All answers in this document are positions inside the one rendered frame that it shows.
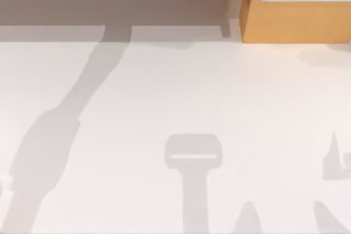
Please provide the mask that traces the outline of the wooden cupboard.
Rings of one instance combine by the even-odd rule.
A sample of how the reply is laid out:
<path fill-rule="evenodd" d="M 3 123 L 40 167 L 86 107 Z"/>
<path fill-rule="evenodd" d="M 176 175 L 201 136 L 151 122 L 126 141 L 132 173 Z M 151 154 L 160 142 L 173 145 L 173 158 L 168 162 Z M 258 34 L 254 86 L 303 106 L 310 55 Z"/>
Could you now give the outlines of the wooden cupboard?
<path fill-rule="evenodd" d="M 351 3 L 271 3 L 242 0 L 244 43 L 351 42 Z"/>

